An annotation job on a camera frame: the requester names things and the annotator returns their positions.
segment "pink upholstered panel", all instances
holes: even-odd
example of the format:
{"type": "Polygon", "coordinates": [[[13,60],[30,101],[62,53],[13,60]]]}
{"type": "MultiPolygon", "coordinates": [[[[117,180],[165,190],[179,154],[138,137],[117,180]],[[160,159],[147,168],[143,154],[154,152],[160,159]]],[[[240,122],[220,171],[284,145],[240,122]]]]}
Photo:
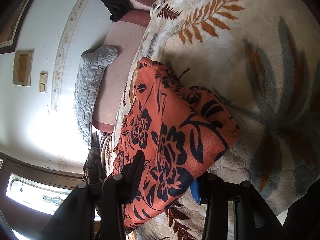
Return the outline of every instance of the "pink upholstered panel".
{"type": "Polygon", "coordinates": [[[146,27],[118,21],[112,24],[105,39],[105,45],[113,46],[119,52],[116,60],[105,70],[93,111],[93,125],[99,123],[100,129],[108,127],[106,132],[110,132],[111,127],[103,124],[114,125],[115,123],[129,70],[145,30],[146,27]]]}

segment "blue gripper pad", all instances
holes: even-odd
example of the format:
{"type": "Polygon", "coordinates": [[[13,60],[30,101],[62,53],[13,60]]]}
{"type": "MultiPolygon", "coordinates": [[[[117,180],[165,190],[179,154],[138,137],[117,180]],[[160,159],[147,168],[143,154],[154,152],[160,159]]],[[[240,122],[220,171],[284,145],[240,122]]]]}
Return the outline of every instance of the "blue gripper pad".
{"type": "Polygon", "coordinates": [[[190,191],[191,191],[191,195],[194,198],[194,200],[199,204],[201,197],[199,195],[199,184],[196,179],[190,185],[190,191]]]}

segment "gray quilted fabric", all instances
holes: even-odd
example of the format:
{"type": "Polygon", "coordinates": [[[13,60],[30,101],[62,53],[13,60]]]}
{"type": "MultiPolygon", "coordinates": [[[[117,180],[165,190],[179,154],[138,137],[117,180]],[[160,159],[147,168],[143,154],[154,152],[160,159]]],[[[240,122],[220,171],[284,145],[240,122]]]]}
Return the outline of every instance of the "gray quilted fabric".
{"type": "Polygon", "coordinates": [[[74,95],[74,114],[84,142],[91,148],[93,107],[106,67],[118,56],[110,46],[86,50],[81,55],[74,95]]]}

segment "orange floral fabric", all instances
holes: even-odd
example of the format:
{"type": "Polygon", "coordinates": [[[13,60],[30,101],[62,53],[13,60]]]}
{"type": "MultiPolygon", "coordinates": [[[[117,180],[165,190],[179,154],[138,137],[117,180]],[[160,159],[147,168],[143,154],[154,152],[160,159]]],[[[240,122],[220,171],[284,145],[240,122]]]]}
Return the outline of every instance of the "orange floral fabric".
{"type": "Polygon", "coordinates": [[[136,99],[123,122],[113,172],[144,152],[138,195],[123,206],[127,233],[167,210],[240,133],[212,92],[183,88],[160,62],[143,57],[138,64],[136,99]]]}

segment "wall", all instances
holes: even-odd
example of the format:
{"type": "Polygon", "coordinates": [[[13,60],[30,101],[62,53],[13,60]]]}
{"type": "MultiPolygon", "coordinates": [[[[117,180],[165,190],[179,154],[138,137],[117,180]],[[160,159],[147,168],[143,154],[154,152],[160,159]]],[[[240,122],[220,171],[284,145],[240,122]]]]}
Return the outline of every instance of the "wall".
{"type": "MultiPolygon", "coordinates": [[[[12,84],[14,53],[0,55],[0,151],[33,165],[80,173],[88,149],[76,131],[63,124],[57,129],[50,117],[57,49],[76,1],[34,0],[29,9],[16,49],[34,50],[31,87],[12,84]],[[48,72],[47,93],[38,91],[41,71],[48,72]]],[[[85,6],[67,55],[71,71],[64,91],[68,95],[73,94],[81,53],[103,40],[111,25],[110,13],[100,0],[89,0],[85,6]]]]}

